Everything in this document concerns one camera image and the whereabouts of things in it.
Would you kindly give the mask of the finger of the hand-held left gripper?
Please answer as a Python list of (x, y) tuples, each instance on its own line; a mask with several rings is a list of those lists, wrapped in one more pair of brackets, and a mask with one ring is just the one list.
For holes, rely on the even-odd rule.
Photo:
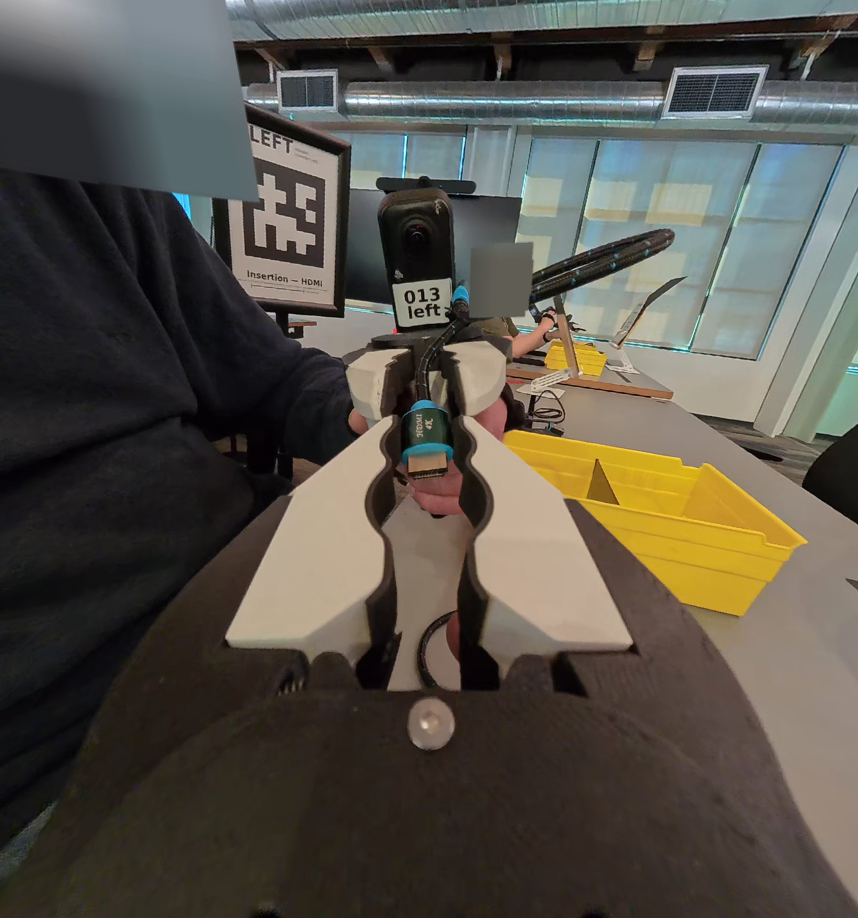
[(439, 367), (460, 415), (476, 417), (491, 407), (506, 385), (507, 357), (490, 340), (445, 347)]
[(346, 379), (354, 408), (366, 422), (400, 414), (400, 385), (392, 366), (401, 355), (400, 348), (365, 348), (346, 354)]

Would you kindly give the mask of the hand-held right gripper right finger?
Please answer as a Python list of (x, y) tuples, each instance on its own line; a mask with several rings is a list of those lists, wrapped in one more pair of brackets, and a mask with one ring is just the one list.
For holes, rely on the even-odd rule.
[(472, 527), (457, 591), (462, 690), (494, 690), (522, 656), (618, 653), (633, 639), (588, 548), (590, 515), (476, 419), (457, 420)]

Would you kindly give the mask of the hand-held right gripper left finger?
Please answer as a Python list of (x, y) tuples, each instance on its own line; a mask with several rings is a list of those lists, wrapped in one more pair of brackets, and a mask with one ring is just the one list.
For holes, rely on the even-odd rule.
[(385, 690), (400, 648), (392, 549), (400, 419), (380, 419), (287, 498), (226, 632), (237, 649), (343, 657), (366, 689)]

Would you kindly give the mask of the large black screen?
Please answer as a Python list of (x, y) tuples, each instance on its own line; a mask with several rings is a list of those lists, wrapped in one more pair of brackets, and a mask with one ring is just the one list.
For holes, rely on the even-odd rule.
[[(380, 190), (350, 192), (345, 297), (390, 309), (393, 298), (377, 221), (383, 198)], [(456, 280), (468, 283), (472, 249), (515, 241), (521, 199), (450, 195), (449, 200), (455, 221)]]

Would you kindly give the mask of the black video bar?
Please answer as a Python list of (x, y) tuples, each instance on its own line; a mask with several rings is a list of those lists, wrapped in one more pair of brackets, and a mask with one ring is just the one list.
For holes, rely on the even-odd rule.
[(470, 180), (434, 179), (425, 175), (415, 178), (382, 176), (377, 178), (376, 188), (384, 194), (437, 189), (445, 192), (448, 196), (470, 196), (476, 191), (477, 184)]

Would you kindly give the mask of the small yellow bin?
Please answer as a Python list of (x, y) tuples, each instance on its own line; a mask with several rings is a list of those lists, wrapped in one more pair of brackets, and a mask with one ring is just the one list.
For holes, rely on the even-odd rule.
[[(591, 376), (595, 378), (601, 376), (607, 364), (606, 354), (598, 350), (594, 344), (581, 341), (574, 343), (574, 351), (579, 376)], [(556, 339), (550, 344), (546, 352), (544, 365), (552, 371), (569, 368), (566, 350), (560, 339)]]

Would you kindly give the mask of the framed marker sign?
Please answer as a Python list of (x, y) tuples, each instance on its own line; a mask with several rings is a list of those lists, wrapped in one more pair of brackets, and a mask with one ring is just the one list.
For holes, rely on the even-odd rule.
[(352, 149), (244, 103), (257, 199), (212, 200), (212, 244), (266, 310), (342, 317)]

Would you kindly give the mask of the yellow plastic bin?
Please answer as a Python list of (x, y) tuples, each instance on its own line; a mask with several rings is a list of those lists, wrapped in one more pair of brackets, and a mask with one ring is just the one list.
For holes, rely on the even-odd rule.
[(742, 617), (808, 544), (712, 465), (529, 431), (504, 442), (682, 604)]

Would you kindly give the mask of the wooden side table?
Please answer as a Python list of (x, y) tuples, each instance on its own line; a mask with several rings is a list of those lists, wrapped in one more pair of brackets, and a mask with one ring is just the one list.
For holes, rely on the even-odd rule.
[(518, 380), (522, 384), (536, 385), (537, 388), (585, 388), (603, 392), (656, 398), (659, 400), (673, 401), (673, 390), (658, 383), (645, 373), (633, 372), (635, 368), (629, 362), (613, 364), (607, 362), (600, 376), (581, 374), (578, 377), (548, 380), (547, 377), (556, 373), (544, 366), (536, 365), (527, 360), (512, 361), (507, 367), (509, 380)]

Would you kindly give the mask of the narrow spiral duct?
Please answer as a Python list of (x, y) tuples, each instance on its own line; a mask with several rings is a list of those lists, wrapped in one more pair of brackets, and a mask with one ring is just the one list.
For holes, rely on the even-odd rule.
[(321, 120), (544, 124), (659, 123), (723, 130), (858, 131), (858, 83), (766, 80), (750, 120), (661, 120), (669, 83), (605, 81), (343, 83), (339, 112), (281, 112), (276, 83), (244, 89), (260, 109)]

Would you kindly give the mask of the white duct vent grille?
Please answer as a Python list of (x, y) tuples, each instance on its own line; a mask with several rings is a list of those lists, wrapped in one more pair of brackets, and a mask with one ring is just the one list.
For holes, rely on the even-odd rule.
[(660, 119), (750, 120), (767, 73), (767, 64), (676, 67)]
[(279, 71), (276, 92), (281, 112), (323, 113), (339, 112), (339, 71), (321, 70)]

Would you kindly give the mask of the wide spiral ceiling duct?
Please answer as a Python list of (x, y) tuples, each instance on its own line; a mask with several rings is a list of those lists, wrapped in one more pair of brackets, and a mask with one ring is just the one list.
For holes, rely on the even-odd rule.
[(858, 1), (227, 1), (234, 40), (721, 26), (858, 16)]

